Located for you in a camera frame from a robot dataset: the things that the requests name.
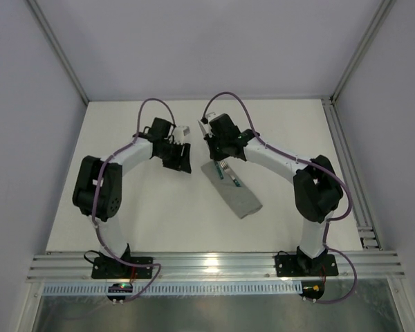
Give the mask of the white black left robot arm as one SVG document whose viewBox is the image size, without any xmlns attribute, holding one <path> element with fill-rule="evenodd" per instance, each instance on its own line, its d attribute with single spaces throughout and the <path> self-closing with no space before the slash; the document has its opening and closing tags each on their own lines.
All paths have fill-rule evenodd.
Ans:
<svg viewBox="0 0 415 332">
<path fill-rule="evenodd" d="M 125 241 L 118 210 L 122 204 L 123 177 L 139 164 L 152 158 L 162 161 L 163 167 L 190 174 L 190 128 L 154 118 L 144 132 L 112 154 L 82 159 L 75 188 L 73 205 L 89 217 L 100 242 L 100 252 L 120 264 L 130 265 L 125 254 L 130 251 Z"/>
</svg>

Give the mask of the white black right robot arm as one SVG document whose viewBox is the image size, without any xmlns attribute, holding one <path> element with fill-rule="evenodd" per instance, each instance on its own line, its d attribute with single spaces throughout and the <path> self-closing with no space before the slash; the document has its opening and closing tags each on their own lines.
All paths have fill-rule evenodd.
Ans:
<svg viewBox="0 0 415 332">
<path fill-rule="evenodd" d="M 328 253 L 324 236 L 325 225 L 333 216 L 343 196 L 341 185 L 334 179 L 330 160 L 319 155 L 304 163 L 284 151 L 269 147 L 251 129 L 240 131 L 227 114 L 210 113 L 199 120 L 210 158 L 225 171 L 225 160 L 237 158 L 278 174 L 293 186 L 295 207 L 304 222 L 302 238 L 297 247 L 297 265 L 303 273 L 322 267 Z"/>
</svg>

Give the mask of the green handled knife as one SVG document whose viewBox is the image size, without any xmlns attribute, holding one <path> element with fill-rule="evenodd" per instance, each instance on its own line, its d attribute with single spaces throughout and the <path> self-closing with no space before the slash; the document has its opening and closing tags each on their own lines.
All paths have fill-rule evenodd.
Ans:
<svg viewBox="0 0 415 332">
<path fill-rule="evenodd" d="M 209 146 L 208 141 L 207 141 L 208 133 L 207 133 L 207 131 L 205 129 L 205 125 L 202 123 L 201 120 L 198 121 L 198 124 L 199 124 L 200 130 L 201 130 L 201 133 L 203 135 L 203 140 L 205 141 L 205 143 L 207 145 L 207 148 L 210 149 L 210 146 Z M 217 171 L 217 173 L 219 175 L 219 178 L 221 180 L 223 180 L 224 179 L 223 172 L 222 172 L 221 167 L 219 166 L 218 162 L 216 162 L 213 159 L 211 159 L 211 161 L 214 163 L 214 166 L 215 166 L 216 171 Z"/>
</svg>

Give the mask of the grey cloth napkin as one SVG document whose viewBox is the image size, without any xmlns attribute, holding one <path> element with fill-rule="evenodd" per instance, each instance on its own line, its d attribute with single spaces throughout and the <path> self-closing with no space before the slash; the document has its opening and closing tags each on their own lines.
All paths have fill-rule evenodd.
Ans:
<svg viewBox="0 0 415 332">
<path fill-rule="evenodd" d="M 241 187 L 236 187 L 231 178 L 222 170 L 224 179 L 221 180 L 216 171 L 214 163 L 209 161 L 201 166 L 201 171 L 210 181 L 219 196 L 225 204 L 239 218 L 243 219 L 251 214 L 255 214 L 262 209 L 263 204 L 255 196 L 253 191 L 238 177 L 236 172 L 234 175 L 239 180 Z"/>
</svg>

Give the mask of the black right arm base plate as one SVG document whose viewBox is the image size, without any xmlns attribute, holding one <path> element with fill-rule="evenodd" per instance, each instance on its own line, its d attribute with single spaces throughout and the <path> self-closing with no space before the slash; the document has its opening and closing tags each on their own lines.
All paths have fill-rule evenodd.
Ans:
<svg viewBox="0 0 415 332">
<path fill-rule="evenodd" d="M 336 277 L 339 275 L 335 256 L 327 251 L 314 259 L 300 252 L 278 252 L 274 256 L 274 262 L 278 277 Z"/>
</svg>

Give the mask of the green handled fork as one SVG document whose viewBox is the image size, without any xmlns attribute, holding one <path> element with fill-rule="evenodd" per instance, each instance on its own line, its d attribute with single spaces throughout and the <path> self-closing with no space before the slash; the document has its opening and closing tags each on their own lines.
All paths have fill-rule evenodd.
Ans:
<svg viewBox="0 0 415 332">
<path fill-rule="evenodd" d="M 222 170 L 231 178 L 232 182 L 235 184 L 236 187 L 241 187 L 241 184 L 237 177 L 234 175 L 234 172 L 232 171 L 232 168 L 229 166 L 229 164 L 222 160 L 219 162 L 220 167 Z"/>
</svg>

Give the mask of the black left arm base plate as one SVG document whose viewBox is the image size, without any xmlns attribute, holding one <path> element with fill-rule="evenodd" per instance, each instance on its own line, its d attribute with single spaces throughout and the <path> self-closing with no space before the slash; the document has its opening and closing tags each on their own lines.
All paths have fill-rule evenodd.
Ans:
<svg viewBox="0 0 415 332">
<path fill-rule="evenodd" d="M 90 250 L 97 254 L 91 261 L 86 255 L 84 257 L 93 264 L 91 273 L 92 279 L 151 279 L 152 267 L 154 262 L 152 257 L 131 256 L 129 251 L 123 254 L 121 260 L 136 266 L 127 266 L 116 261 L 114 258 L 107 257 L 100 252 Z"/>
</svg>

